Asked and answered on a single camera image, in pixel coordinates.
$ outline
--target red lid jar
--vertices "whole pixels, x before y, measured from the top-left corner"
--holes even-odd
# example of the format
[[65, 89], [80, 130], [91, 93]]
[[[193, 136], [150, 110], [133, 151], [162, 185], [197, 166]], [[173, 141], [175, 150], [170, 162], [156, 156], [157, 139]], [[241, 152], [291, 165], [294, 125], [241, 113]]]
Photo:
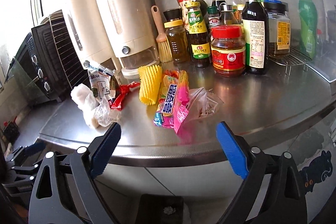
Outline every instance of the red lid jar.
[[214, 70], [224, 77], [235, 77], [245, 71], [245, 41], [240, 26], [227, 25], [211, 30], [211, 55]]

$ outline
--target oven knob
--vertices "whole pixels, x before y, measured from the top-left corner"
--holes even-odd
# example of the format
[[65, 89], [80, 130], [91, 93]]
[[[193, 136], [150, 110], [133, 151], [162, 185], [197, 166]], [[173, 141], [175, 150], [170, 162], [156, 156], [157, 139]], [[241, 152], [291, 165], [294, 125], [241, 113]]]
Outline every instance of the oven knob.
[[46, 91], [50, 90], [50, 85], [48, 84], [48, 82], [44, 83], [44, 88], [45, 88]]
[[125, 47], [123, 47], [121, 49], [121, 51], [122, 51], [123, 54], [129, 54], [129, 52], [131, 51], [131, 49], [129, 47], [125, 46]]
[[41, 69], [37, 71], [37, 75], [39, 76], [39, 78], [43, 78], [43, 72]]
[[37, 57], [35, 54], [31, 57], [31, 60], [35, 65], [37, 65]]

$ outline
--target kitchen counter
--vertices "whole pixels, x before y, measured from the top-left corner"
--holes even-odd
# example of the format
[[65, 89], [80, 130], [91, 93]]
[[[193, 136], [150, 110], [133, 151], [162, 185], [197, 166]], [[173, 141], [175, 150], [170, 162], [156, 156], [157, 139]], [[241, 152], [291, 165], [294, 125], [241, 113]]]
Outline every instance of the kitchen counter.
[[[303, 66], [292, 67], [288, 76], [285, 67], [271, 62], [264, 76], [245, 74], [231, 79], [215, 74], [212, 67], [198, 69], [186, 64], [182, 68], [188, 72], [191, 89], [203, 86], [223, 100], [219, 111], [209, 119], [188, 124], [191, 141], [185, 142], [172, 129], [153, 125], [156, 106], [143, 105], [139, 91], [134, 90], [123, 102], [119, 121], [122, 136], [110, 163], [176, 167], [219, 162], [226, 160], [216, 140], [215, 127], [220, 121], [236, 135], [243, 135], [250, 145], [266, 149], [297, 136], [334, 109], [333, 86], [311, 69], [304, 71]], [[133, 80], [123, 78], [122, 82]], [[34, 110], [27, 119], [39, 119], [38, 115], [41, 110]], [[89, 145], [107, 130], [90, 129], [71, 98], [43, 119], [46, 123], [39, 130], [39, 138], [72, 149]]]

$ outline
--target green bottle cap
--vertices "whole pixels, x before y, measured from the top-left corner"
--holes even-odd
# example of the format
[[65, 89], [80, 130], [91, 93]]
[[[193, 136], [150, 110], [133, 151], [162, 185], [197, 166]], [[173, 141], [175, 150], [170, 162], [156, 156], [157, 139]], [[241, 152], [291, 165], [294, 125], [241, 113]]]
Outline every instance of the green bottle cap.
[[208, 14], [209, 15], [218, 14], [217, 6], [209, 6], [208, 7]]

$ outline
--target metal rack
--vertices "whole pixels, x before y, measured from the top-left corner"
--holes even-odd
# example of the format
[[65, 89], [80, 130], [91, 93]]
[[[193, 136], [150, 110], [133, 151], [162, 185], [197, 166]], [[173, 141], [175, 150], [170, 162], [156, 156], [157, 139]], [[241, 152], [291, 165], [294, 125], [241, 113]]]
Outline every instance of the metal rack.
[[291, 48], [289, 55], [284, 56], [283, 58], [280, 58], [280, 59], [275, 59], [275, 58], [270, 57], [270, 60], [277, 63], [278, 65], [286, 66], [287, 75], [291, 74], [292, 66], [304, 65], [303, 70], [307, 71], [308, 64], [312, 62], [312, 59], [310, 57], [304, 55], [303, 53], [301, 53], [300, 51], [294, 48]]
[[83, 69], [75, 48], [72, 44], [63, 13], [58, 11], [49, 16], [52, 36], [58, 52], [58, 57], [66, 74], [67, 80], [73, 89], [88, 77]]

